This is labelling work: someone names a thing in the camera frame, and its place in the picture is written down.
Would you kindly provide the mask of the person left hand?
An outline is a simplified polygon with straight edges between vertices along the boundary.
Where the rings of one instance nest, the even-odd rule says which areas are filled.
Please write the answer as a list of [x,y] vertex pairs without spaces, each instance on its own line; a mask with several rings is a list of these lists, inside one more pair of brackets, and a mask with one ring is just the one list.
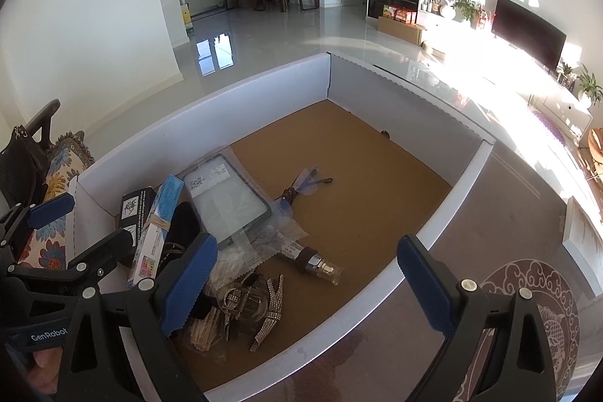
[[39,393],[54,395],[57,392],[62,347],[33,353],[35,364],[28,373],[30,385]]

